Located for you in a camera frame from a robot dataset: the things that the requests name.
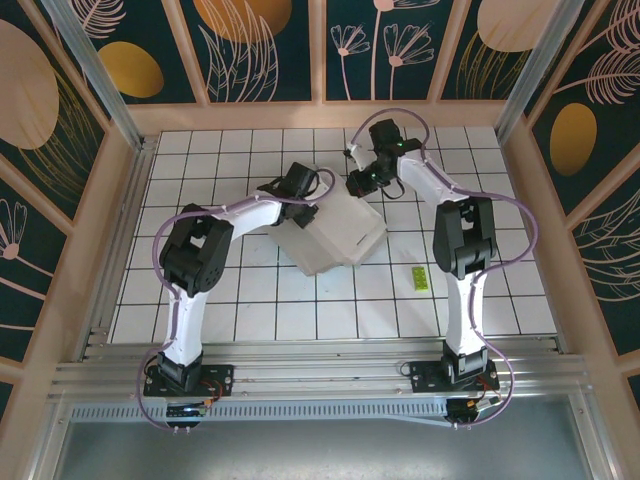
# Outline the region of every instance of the leaf illustration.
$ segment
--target leaf illustration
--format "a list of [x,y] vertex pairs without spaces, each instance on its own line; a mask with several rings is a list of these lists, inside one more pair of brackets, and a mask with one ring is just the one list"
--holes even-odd
[[632,52],[611,50],[601,55],[587,78],[564,85],[553,93],[583,84],[592,102],[624,105],[625,100],[640,87],[640,49]]
[[618,52],[640,48],[640,0],[618,0],[605,32]]
[[222,0],[224,20],[211,1],[203,2],[213,25],[210,35],[200,27],[209,51],[207,89],[215,102],[254,102],[268,93],[270,101],[278,85],[278,53],[271,29],[245,1],[246,19],[231,0]]
[[584,220],[575,235],[596,297],[640,297],[640,191],[623,205]]
[[124,0],[71,0],[71,5],[90,38],[109,38],[126,15]]

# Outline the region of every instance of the decorative wallpaper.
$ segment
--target decorative wallpaper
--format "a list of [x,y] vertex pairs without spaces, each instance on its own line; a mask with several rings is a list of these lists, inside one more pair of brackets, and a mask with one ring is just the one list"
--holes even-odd
[[0,0],[0,65],[0,156],[73,218],[104,130],[13,0]]
[[[69,4],[127,104],[195,102],[160,0]],[[51,21],[40,0],[38,5]]]
[[538,102],[540,95],[542,95],[542,92],[544,91],[544,89],[547,87],[547,84],[549,83],[549,79],[551,75],[553,75],[553,72],[555,72],[556,68],[558,68],[558,64],[564,57],[564,54],[567,53],[567,49],[571,45],[571,42],[576,36],[576,33],[578,33],[578,31],[580,30],[580,27],[582,27],[582,24],[585,18],[587,17],[587,15],[589,14],[591,7],[593,7],[594,2],[595,0],[584,0],[584,3],[582,4],[582,8],[580,9],[580,12],[578,13],[576,20],[573,22],[573,25],[571,26],[569,33],[567,33],[567,36],[564,38],[564,41],[562,42],[562,45],[558,49],[558,53],[556,53],[556,56],[549,64],[549,68],[547,68],[547,71],[544,74],[544,77],[538,84],[538,88],[536,88],[536,90],[533,92],[533,95],[531,95],[531,99],[529,100],[529,103],[527,103],[527,106],[524,107],[525,115],[529,116],[529,114],[531,113],[531,110],[533,110],[533,107]]
[[559,0],[473,0],[444,100],[505,100]]
[[7,404],[9,403],[11,390],[13,390],[13,385],[11,385],[10,383],[0,382],[0,424],[2,423],[4,411],[6,410]]
[[211,102],[311,100],[307,0],[181,6]]
[[640,6],[612,0],[533,133],[565,213],[640,141]]
[[640,348],[640,169],[573,236],[619,355]]
[[327,100],[426,100],[452,0],[328,0]]
[[0,180],[0,357],[23,360],[65,241]]

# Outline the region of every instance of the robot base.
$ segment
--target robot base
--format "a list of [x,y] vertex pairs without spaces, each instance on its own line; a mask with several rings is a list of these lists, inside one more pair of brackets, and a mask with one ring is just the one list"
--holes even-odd
[[496,365],[487,360],[486,370],[467,381],[452,384],[445,375],[442,362],[409,362],[409,374],[413,393],[442,393],[451,391],[482,392],[485,389],[483,381],[490,390],[500,390],[500,381],[496,372]]
[[222,387],[223,397],[231,395],[233,388],[233,365],[202,365],[200,370],[200,380],[197,382],[193,391],[186,393],[181,390],[170,380],[160,374],[156,365],[149,367],[147,370],[147,379],[144,384],[143,395],[145,397],[211,397],[209,386],[201,383],[210,384],[215,389],[215,396],[219,396],[219,386]]

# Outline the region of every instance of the gray floor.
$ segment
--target gray floor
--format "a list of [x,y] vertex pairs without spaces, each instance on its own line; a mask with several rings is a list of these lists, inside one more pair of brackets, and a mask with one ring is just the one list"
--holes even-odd
[[471,431],[395,420],[233,422],[173,436],[74,424],[58,479],[591,478],[565,400],[513,401]]

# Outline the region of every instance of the gold circle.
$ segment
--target gold circle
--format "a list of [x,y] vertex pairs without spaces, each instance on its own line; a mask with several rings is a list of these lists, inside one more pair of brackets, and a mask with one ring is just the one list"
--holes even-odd
[[60,97],[49,59],[31,37],[0,20],[0,138],[32,150],[58,123]]
[[128,42],[113,42],[98,51],[116,88],[132,97],[149,98],[162,90],[160,66],[145,50]]
[[570,103],[551,129],[551,163],[560,175],[570,176],[585,166],[596,144],[598,124],[589,107]]
[[[250,27],[245,0],[194,0],[193,3],[204,23],[217,35],[234,42],[248,43],[250,28],[255,28]],[[260,17],[264,19],[273,36],[284,30],[291,18],[291,0],[246,0],[246,3],[258,22]],[[234,27],[236,22],[232,22],[232,18],[239,18],[244,29]],[[253,35],[255,40],[260,38],[259,33],[254,32]]]
[[558,0],[482,0],[478,34],[499,52],[524,52],[536,46]]

